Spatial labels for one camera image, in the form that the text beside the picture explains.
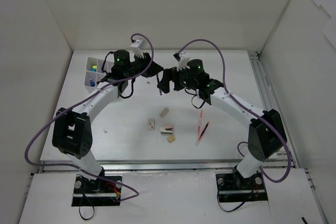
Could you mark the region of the white eraser red label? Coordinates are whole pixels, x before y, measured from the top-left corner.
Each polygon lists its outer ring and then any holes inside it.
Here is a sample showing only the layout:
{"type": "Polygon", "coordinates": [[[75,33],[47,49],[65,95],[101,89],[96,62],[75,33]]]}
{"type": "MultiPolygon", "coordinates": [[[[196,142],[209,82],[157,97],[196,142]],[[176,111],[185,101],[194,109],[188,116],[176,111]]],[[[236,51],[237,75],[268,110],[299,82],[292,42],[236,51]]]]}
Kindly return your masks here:
{"type": "Polygon", "coordinates": [[[148,130],[149,131],[155,130],[155,119],[153,118],[148,119],[148,130]]]}

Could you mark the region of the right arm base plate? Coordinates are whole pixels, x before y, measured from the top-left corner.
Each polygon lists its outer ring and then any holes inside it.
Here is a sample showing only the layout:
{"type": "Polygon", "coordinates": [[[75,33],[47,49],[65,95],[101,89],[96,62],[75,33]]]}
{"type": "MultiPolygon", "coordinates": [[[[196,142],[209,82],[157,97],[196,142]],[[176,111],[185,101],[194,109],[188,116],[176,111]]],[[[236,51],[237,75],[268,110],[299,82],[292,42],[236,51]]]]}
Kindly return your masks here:
{"type": "Polygon", "coordinates": [[[261,173],[237,184],[232,173],[216,174],[217,198],[220,203],[268,201],[261,173]]]}

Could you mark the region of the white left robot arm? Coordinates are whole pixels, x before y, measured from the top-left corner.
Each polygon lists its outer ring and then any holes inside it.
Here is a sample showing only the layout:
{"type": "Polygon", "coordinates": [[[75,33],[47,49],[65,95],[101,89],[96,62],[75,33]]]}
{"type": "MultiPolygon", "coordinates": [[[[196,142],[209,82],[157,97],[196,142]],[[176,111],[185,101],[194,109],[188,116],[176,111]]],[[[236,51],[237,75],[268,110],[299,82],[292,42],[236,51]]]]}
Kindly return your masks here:
{"type": "Polygon", "coordinates": [[[135,55],[131,61],[128,51],[117,50],[113,57],[111,70],[97,82],[92,98],[71,110],[61,108],[57,111],[52,135],[53,147],[72,160],[81,175],[87,179],[86,186],[95,193],[103,190],[105,179],[103,167],[91,151],[92,122],[138,76],[148,78],[163,70],[163,67],[153,61],[153,53],[135,55]]]}

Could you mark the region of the beige long eraser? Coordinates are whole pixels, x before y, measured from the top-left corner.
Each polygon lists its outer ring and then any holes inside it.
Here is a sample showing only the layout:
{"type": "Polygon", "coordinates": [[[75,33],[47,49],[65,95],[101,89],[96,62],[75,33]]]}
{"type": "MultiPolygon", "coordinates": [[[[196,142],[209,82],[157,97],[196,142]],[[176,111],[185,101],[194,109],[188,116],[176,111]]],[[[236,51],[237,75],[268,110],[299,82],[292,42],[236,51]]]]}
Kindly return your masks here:
{"type": "Polygon", "coordinates": [[[168,112],[169,112],[169,109],[168,109],[168,108],[164,108],[164,109],[159,113],[159,116],[160,116],[161,118],[164,118],[164,117],[167,115],[168,112]]]}

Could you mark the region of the small tan eraser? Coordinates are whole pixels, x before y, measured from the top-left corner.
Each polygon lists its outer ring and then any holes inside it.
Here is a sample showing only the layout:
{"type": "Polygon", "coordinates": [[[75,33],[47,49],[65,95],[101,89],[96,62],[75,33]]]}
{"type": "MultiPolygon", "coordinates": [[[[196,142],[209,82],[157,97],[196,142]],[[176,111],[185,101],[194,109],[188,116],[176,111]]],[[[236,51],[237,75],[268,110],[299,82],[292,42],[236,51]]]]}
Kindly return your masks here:
{"type": "Polygon", "coordinates": [[[173,136],[173,135],[169,136],[169,137],[167,138],[167,141],[168,141],[169,143],[174,142],[174,141],[175,141],[175,136],[173,136]]]}

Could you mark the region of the pink black eraser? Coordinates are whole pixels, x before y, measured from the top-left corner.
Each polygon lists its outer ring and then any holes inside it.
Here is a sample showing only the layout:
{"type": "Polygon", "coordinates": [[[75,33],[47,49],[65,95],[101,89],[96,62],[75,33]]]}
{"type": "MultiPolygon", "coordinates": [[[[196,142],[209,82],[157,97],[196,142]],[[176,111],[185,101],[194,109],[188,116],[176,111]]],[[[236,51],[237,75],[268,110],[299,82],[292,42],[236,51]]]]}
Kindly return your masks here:
{"type": "Polygon", "coordinates": [[[161,135],[173,135],[174,134],[174,126],[165,125],[165,126],[160,127],[160,134],[161,135]]]}

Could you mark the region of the pink pen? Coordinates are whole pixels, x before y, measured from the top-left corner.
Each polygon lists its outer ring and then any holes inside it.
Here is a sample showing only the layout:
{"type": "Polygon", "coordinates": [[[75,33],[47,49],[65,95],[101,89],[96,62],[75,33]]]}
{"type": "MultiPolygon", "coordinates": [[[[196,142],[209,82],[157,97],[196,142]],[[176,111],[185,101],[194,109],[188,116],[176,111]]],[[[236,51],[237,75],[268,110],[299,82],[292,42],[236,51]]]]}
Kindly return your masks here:
{"type": "Polygon", "coordinates": [[[198,118],[197,135],[200,135],[201,132],[202,118],[203,118],[203,109],[200,110],[200,116],[198,118]]]}

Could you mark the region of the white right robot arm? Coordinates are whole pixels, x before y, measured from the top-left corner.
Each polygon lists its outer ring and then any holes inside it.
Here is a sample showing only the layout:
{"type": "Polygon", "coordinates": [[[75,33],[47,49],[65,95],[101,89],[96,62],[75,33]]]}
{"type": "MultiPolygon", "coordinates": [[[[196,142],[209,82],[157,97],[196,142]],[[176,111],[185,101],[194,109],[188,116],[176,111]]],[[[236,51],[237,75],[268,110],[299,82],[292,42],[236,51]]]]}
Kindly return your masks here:
{"type": "Polygon", "coordinates": [[[290,155],[279,112],[260,109],[229,92],[224,83],[204,71],[201,60],[181,62],[178,67],[164,69],[157,87],[163,93],[169,93],[171,83],[175,91],[185,88],[195,91],[205,103],[223,110],[248,128],[248,152],[232,175],[236,187],[249,185],[251,177],[261,170],[263,163],[281,148],[290,155]]]}

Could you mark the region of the red orange pen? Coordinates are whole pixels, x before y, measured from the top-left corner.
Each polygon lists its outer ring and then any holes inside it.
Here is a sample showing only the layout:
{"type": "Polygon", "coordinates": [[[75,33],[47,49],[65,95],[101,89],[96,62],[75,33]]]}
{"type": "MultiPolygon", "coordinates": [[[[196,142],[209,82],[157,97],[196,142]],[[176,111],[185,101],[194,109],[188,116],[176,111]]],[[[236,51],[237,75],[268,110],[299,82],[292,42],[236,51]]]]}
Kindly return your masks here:
{"type": "Polygon", "coordinates": [[[196,146],[198,146],[200,144],[200,142],[201,142],[201,140],[202,140],[202,138],[203,138],[203,136],[204,136],[204,134],[205,134],[208,126],[209,126],[209,122],[206,123],[205,127],[203,128],[203,130],[201,131],[200,135],[198,136],[198,138],[196,140],[196,143],[195,143],[196,146]]]}

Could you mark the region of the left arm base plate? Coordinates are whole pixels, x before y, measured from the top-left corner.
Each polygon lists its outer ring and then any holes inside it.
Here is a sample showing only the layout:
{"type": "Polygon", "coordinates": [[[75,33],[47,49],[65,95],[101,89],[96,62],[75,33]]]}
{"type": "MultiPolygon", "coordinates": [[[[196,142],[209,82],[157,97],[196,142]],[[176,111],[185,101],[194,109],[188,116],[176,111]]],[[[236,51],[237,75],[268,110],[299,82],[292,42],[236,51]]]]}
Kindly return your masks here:
{"type": "Polygon", "coordinates": [[[119,206],[121,186],[104,180],[89,180],[76,176],[72,194],[72,207],[119,206]]]}

